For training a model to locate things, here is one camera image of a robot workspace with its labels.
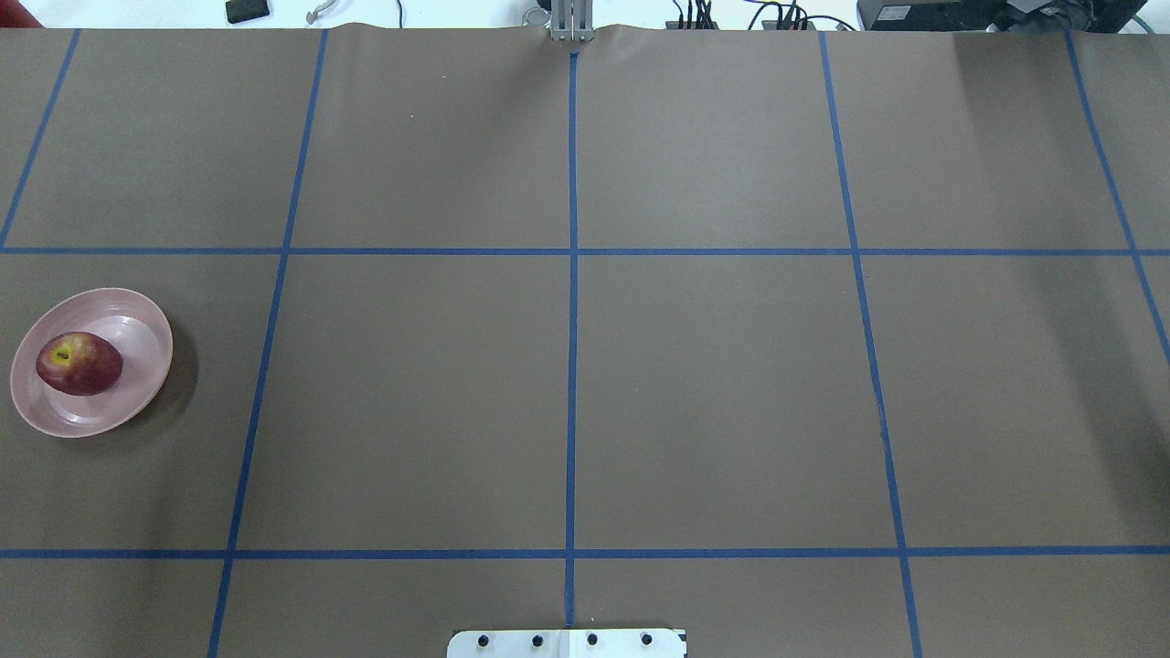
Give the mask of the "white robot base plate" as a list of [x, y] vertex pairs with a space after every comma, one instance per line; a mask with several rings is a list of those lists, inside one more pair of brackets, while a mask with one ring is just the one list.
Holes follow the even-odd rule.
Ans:
[[667, 628], [468, 630], [447, 657], [688, 657], [684, 630]]

